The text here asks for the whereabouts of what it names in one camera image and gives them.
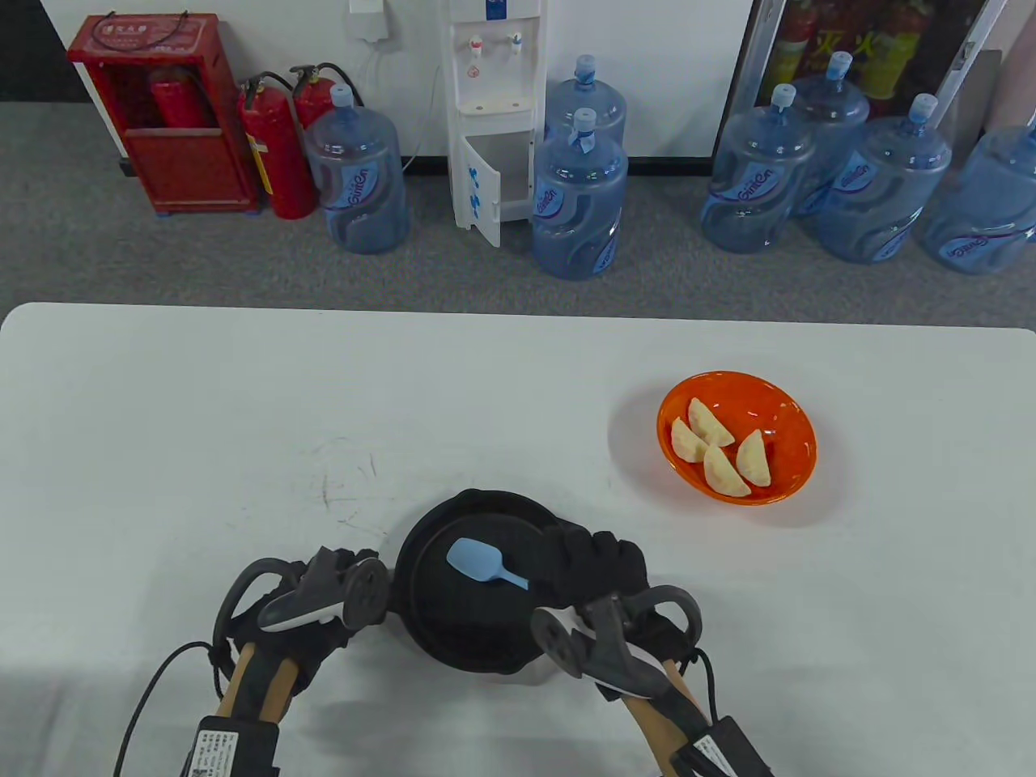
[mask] fire extinguisher hose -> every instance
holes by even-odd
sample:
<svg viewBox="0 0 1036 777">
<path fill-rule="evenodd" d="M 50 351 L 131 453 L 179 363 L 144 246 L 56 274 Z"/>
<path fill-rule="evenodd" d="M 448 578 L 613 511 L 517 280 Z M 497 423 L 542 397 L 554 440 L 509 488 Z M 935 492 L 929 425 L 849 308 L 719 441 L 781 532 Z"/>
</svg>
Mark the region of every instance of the fire extinguisher hose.
<svg viewBox="0 0 1036 777">
<path fill-rule="evenodd" d="M 259 85 L 262 84 L 263 79 L 274 79 L 275 81 L 279 81 L 289 93 L 291 92 L 291 84 L 289 84 L 284 78 L 278 76 L 276 73 L 263 70 L 262 73 L 256 74 L 248 81 L 241 83 L 241 91 L 244 92 L 246 110 L 252 110 L 252 104 L 255 102 L 256 94 L 259 92 Z"/>
<path fill-rule="evenodd" d="M 334 62 L 321 62 L 318 65 L 295 65 L 294 67 L 289 67 L 288 73 L 294 73 L 298 75 L 298 81 L 295 84 L 295 88 L 292 90 L 292 94 L 295 97 L 301 94 L 303 89 L 306 88 L 306 85 L 310 82 L 310 80 L 313 79 L 315 76 L 319 76 L 320 70 L 322 70 L 324 67 L 329 67 L 342 78 L 342 81 L 350 89 L 352 89 L 352 98 L 355 102 L 355 104 L 361 108 L 363 108 L 364 98 L 359 96 L 359 90 L 356 88 L 356 85 L 352 83 L 352 79 L 349 78 L 348 74 Z"/>
<path fill-rule="evenodd" d="M 352 96 L 355 97 L 356 105 L 363 108 L 364 98 L 359 96 L 359 90 L 356 88 L 356 85 L 352 83 L 352 79 L 350 79 L 348 75 L 346 75 L 345 70 L 343 70 L 334 62 L 321 62 L 320 64 L 317 65 L 317 73 L 320 73 L 320 70 L 322 70 L 324 67 L 330 67 L 333 70 L 335 70 L 335 73 L 337 73 L 339 76 L 342 77 L 342 81 L 345 82 L 350 89 L 352 89 Z"/>
</svg>

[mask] red fire extinguisher box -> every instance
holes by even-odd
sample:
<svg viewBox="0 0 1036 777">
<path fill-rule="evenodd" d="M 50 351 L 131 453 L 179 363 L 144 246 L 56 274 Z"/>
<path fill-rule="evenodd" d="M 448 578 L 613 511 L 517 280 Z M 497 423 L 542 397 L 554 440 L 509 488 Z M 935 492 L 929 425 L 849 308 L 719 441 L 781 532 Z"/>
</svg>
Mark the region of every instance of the red fire extinguisher box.
<svg viewBox="0 0 1036 777">
<path fill-rule="evenodd" d="M 213 13 L 87 17 L 82 62 L 160 213 L 259 209 Z"/>
</svg>

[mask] blue water jug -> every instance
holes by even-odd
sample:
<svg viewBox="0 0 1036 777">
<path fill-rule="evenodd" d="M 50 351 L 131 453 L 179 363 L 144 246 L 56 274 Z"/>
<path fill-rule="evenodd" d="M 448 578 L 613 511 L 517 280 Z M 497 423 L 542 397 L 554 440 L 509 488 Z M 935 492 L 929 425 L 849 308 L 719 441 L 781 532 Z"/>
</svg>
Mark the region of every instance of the blue water jug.
<svg viewBox="0 0 1036 777">
<path fill-rule="evenodd" d="M 784 229 L 813 155 L 812 131 L 789 110 L 794 102 L 795 87 L 778 84 L 769 107 L 726 122 L 701 209 L 701 230 L 721 249 L 762 251 Z"/>
<path fill-rule="evenodd" d="M 835 176 L 816 217 L 821 243 L 856 264 L 876 264 L 895 256 L 910 235 L 952 151 L 928 119 L 939 100 L 918 94 L 905 118 L 872 121 Z"/>
<path fill-rule="evenodd" d="M 353 254 L 392 251 L 410 228 L 399 137 L 392 121 L 330 89 L 335 110 L 306 132 L 306 154 L 330 236 Z"/>
<path fill-rule="evenodd" d="M 982 138 L 960 176 L 936 191 L 917 234 L 932 258 L 961 272 L 1017 261 L 1036 234 L 1036 125 Z"/>
<path fill-rule="evenodd" d="M 836 51 L 826 75 L 799 79 L 793 84 L 793 110 L 809 122 L 816 145 L 799 190 L 796 217 L 814 215 L 824 207 L 831 182 L 845 167 L 870 115 L 870 103 L 863 92 L 845 80 L 852 65 L 852 54 Z"/>
<path fill-rule="evenodd" d="M 533 255 L 552 276 L 579 281 L 615 259 L 629 161 L 595 132 L 593 109 L 576 110 L 572 132 L 536 155 Z"/>
<path fill-rule="evenodd" d="M 544 139 L 552 140 L 555 134 L 568 137 L 576 111 L 591 108 L 597 113 L 597 137 L 607 136 L 623 145 L 626 99 L 617 89 L 597 80 L 597 59 L 589 54 L 576 59 L 575 76 L 555 84 L 547 94 Z"/>
</svg>

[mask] fire extinguisher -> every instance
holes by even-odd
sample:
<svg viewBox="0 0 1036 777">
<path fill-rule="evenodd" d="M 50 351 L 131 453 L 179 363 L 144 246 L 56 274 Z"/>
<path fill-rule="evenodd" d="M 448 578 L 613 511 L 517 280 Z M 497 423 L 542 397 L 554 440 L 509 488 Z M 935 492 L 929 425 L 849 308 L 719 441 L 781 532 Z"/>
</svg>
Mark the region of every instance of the fire extinguisher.
<svg viewBox="0 0 1036 777">
<path fill-rule="evenodd" d="M 148 87 L 166 126 L 176 130 L 215 126 L 208 98 L 197 77 L 185 67 L 152 70 Z"/>
<path fill-rule="evenodd" d="M 361 108 L 364 105 L 359 91 L 352 80 L 345 75 L 345 70 L 333 62 L 321 62 L 318 65 L 295 65 L 289 67 L 289 71 L 297 74 L 298 82 L 292 91 L 292 99 L 295 102 L 295 115 L 298 116 L 298 123 L 303 130 L 309 130 L 310 125 L 332 109 L 330 88 L 335 82 L 330 79 L 321 78 L 320 70 L 329 67 L 342 77 L 342 81 L 352 89 L 354 102 Z"/>
<path fill-rule="evenodd" d="M 860 73 L 860 91 L 870 100 L 871 116 L 891 112 L 899 79 L 934 13 L 924 0 L 897 0 L 888 9 L 874 35 L 873 54 Z"/>
<path fill-rule="evenodd" d="M 762 78 L 760 103 L 769 105 L 774 87 L 777 84 L 790 84 L 795 79 L 806 46 L 816 32 L 818 20 L 819 13 L 812 0 L 797 0 L 787 4 Z"/>
<path fill-rule="evenodd" d="M 304 219 L 316 209 L 317 191 L 298 142 L 291 100 L 280 89 L 266 88 L 263 81 L 268 78 L 291 91 L 287 81 L 264 70 L 241 84 L 237 114 L 274 212 L 281 219 Z"/>
</svg>

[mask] dumpling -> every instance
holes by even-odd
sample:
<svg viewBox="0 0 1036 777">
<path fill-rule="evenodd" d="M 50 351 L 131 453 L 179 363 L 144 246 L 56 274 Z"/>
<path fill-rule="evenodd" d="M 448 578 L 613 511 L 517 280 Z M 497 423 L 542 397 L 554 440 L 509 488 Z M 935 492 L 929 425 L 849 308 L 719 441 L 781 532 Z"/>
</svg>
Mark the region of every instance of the dumpling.
<svg viewBox="0 0 1036 777">
<path fill-rule="evenodd" d="M 770 485 L 770 464 L 762 444 L 762 432 L 756 429 L 738 448 L 738 471 L 753 486 Z"/>
<path fill-rule="evenodd" d="M 717 445 L 709 445 L 706 451 L 706 483 L 713 491 L 727 496 L 748 496 L 752 489 L 741 480 L 733 464 Z"/>
<path fill-rule="evenodd" d="M 691 430 L 710 445 L 724 448 L 733 442 L 733 435 L 726 431 L 726 427 L 716 420 L 712 410 L 697 397 L 691 400 L 687 416 L 691 420 Z"/>
<path fill-rule="evenodd" d="M 670 439 L 672 440 L 672 452 L 691 464 L 697 464 L 701 461 L 704 458 L 706 449 L 709 448 L 703 439 L 690 430 L 683 419 L 677 419 L 672 422 Z"/>
</svg>

